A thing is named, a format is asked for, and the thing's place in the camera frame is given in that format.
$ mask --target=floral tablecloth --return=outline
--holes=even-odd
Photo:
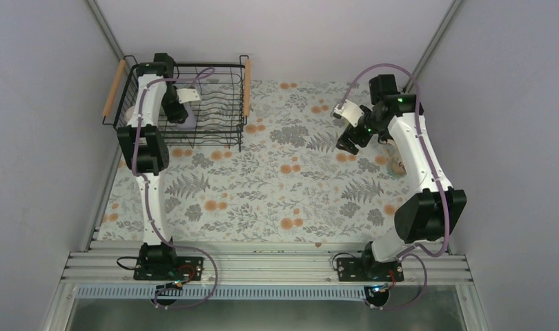
[[[253,81],[244,147],[170,147],[165,204],[175,240],[367,242],[409,198],[395,147],[335,149],[346,83]],[[369,104],[367,85],[349,97]],[[121,160],[100,240],[142,240],[141,197]]]

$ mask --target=orange spot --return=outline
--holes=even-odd
[[[172,151],[173,157],[181,157],[182,155],[184,155],[184,151],[181,148],[174,148]]]
[[[255,124],[247,124],[245,127],[245,132],[247,133],[255,133],[257,131],[257,126]]]
[[[292,172],[292,167],[290,167],[287,164],[284,164],[281,167],[279,167],[279,171],[281,171],[282,174],[289,174],[290,172]]]
[[[344,153],[336,154],[336,161],[346,162],[346,155]]]
[[[387,163],[387,158],[383,155],[377,155],[375,157],[375,163],[383,166],[385,163]]]
[[[284,230],[290,230],[293,226],[292,220],[287,218],[287,217],[285,219],[282,219],[282,222],[280,223],[280,225],[282,226],[282,229],[284,229]]]
[[[208,210],[209,212],[212,212],[214,210],[217,209],[217,202],[214,200],[208,200],[205,204],[204,204],[204,209]]]
[[[395,214],[395,207],[393,207],[393,205],[385,205],[385,214],[388,215]]]
[[[213,161],[219,161],[222,158],[223,158],[223,153],[221,153],[219,150],[214,151],[210,155],[210,159],[212,159]]]

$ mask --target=white wall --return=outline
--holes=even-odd
[[[421,77],[492,330],[559,330],[559,1],[466,1]]]
[[[0,330],[41,328],[88,233],[116,67],[82,1],[0,1]]]
[[[125,53],[151,60],[253,59],[254,79],[350,81],[412,70],[452,0],[97,0]],[[399,76],[401,82],[406,77]]]

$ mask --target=black wire dish rack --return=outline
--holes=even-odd
[[[126,58],[132,58],[135,65],[129,70],[129,75],[123,87],[117,113],[113,122],[107,122],[109,109],[112,106],[126,63]],[[125,126],[127,110],[135,106],[137,100],[137,75],[135,69],[139,66],[133,56],[126,56],[121,61],[119,70],[113,81],[104,112],[103,124],[111,125],[114,129]],[[176,78],[195,78],[202,70],[213,67],[215,72],[205,79],[200,79],[194,88],[201,96],[201,101],[190,102],[196,117],[196,126],[191,129],[181,129],[175,123],[167,121],[166,115],[160,112],[158,127],[168,146],[238,146],[242,147],[243,127],[249,116],[250,97],[250,61],[248,55],[241,55],[239,63],[176,63],[174,72]],[[176,82],[177,88],[190,88],[190,83]]]

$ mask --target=purple cable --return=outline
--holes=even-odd
[[[422,269],[424,270],[424,285],[422,286],[422,289],[420,290],[420,293],[418,293],[418,295],[415,298],[413,298],[412,301],[410,301],[408,303],[404,303],[403,305],[397,305],[395,307],[378,307],[377,309],[385,310],[385,311],[405,309],[405,308],[408,308],[408,307],[414,305],[424,295],[424,292],[426,291],[426,286],[428,285],[428,272],[426,271],[426,265],[424,264],[424,261],[418,255],[413,254],[413,253],[405,254],[400,259],[400,262],[403,262],[403,260],[405,260],[407,257],[416,258],[420,262],[420,264],[422,265]],[[365,300],[365,304],[368,305],[369,307],[371,307],[371,304],[367,300]]]
[[[208,74],[205,74],[204,76],[200,76],[200,74],[204,73],[209,68],[212,69],[211,72],[209,72]],[[148,85],[141,92],[141,97],[139,98],[139,105],[138,105],[138,111],[137,111],[137,114],[138,114],[139,117],[137,119],[137,130],[135,132],[135,146],[133,148],[133,159],[132,159],[133,164],[132,164],[131,170],[136,177],[141,176],[145,181],[145,200],[146,200],[145,203],[146,203],[146,211],[147,211],[147,214],[148,214],[148,220],[149,220],[149,222],[152,226],[152,229],[154,230],[155,234],[158,236],[159,240],[161,240],[161,242],[165,243],[167,246],[169,246],[171,248],[174,248],[174,249],[194,250],[196,252],[199,252],[199,253],[203,254],[206,258],[208,258],[208,260],[210,260],[210,262],[213,264],[213,269],[215,270],[215,283],[213,284],[213,288],[208,292],[206,297],[204,297],[203,299],[201,299],[199,301],[191,303],[189,305],[178,305],[178,306],[171,307],[170,309],[191,308],[191,307],[195,307],[197,305],[200,305],[202,303],[207,302],[207,300],[209,300],[214,295],[214,293],[217,289],[218,282],[219,282],[219,271],[217,269],[217,264],[215,263],[215,260],[213,259],[213,257],[209,253],[205,252],[204,250],[201,250],[200,248],[196,248],[196,247],[174,245],[173,243],[167,241],[161,235],[161,233],[159,233],[159,230],[155,226],[155,221],[153,220],[151,210],[150,210],[149,180],[148,180],[148,177],[145,174],[137,172],[137,155],[139,154],[139,141],[141,139],[141,122],[143,120],[143,115],[142,115],[143,112],[141,111],[141,109],[143,108],[142,106],[144,104],[144,99],[146,98],[146,93],[149,90],[149,87],[151,87],[151,85],[159,83],[161,81],[192,81],[192,83],[194,83],[195,81],[198,81],[200,79],[205,79],[205,78],[211,76],[214,72],[215,72],[215,69],[213,67],[208,67],[208,68],[203,69],[196,77],[194,77],[192,79],[190,79],[190,78],[160,78],[160,79],[155,79],[155,80],[148,83]],[[156,305],[156,308],[161,307],[161,308],[164,308],[164,309],[168,309],[168,306],[161,305],[157,302],[157,297],[159,295],[161,295],[163,292],[165,292],[166,290],[171,290],[171,289],[164,288],[164,289],[161,289],[161,290],[156,292],[156,294],[153,298],[153,303]]]
[[[342,100],[340,101],[340,103],[337,105],[337,107],[340,109],[342,107],[342,105],[344,105],[344,102],[346,101],[346,98],[349,97],[349,94],[351,93],[353,87],[355,86],[355,84],[357,83],[357,81],[367,72],[376,69],[376,68],[393,68],[393,69],[397,69],[401,72],[403,72],[404,74],[407,75],[407,77],[410,78],[410,80],[412,81],[413,85],[415,86],[415,127],[416,130],[418,131],[418,140],[420,141],[420,145],[422,146],[422,150],[424,151],[424,155],[426,156],[426,160],[428,161],[428,166],[430,167],[430,171],[432,172],[432,175],[434,177],[434,181],[436,182],[436,186],[438,187],[438,191],[440,192],[440,200],[442,201],[442,212],[444,213],[444,242],[442,243],[442,247],[440,248],[440,250],[436,253],[432,253],[430,252],[430,250],[428,250],[428,248],[426,248],[426,246],[422,245],[421,243],[416,243],[410,247],[408,247],[407,249],[403,250],[401,253],[398,254],[398,258],[402,258],[405,254],[411,252],[414,247],[419,247],[421,248],[427,255],[431,256],[431,257],[440,257],[442,256],[442,254],[444,254],[444,252],[446,252],[447,248],[448,248],[448,240],[450,237],[450,214],[449,214],[449,209],[448,209],[448,201],[446,200],[446,194],[444,193],[444,188],[442,187],[442,183],[440,183],[440,177],[438,176],[438,172],[436,171],[436,166],[434,165],[434,162],[432,161],[432,156],[430,155],[430,152],[428,151],[428,148],[426,146],[426,141],[424,140],[424,137],[422,136],[422,126],[420,125],[420,85],[418,84],[418,80],[411,74],[411,72],[409,72],[408,70],[406,70],[403,67],[397,66],[395,64],[391,64],[391,63],[380,63],[380,64],[375,64],[374,66],[371,66],[365,70],[363,70],[358,76],[356,76],[356,78],[351,82],[349,88],[346,90],[346,93],[344,94],[344,97],[342,98]]]

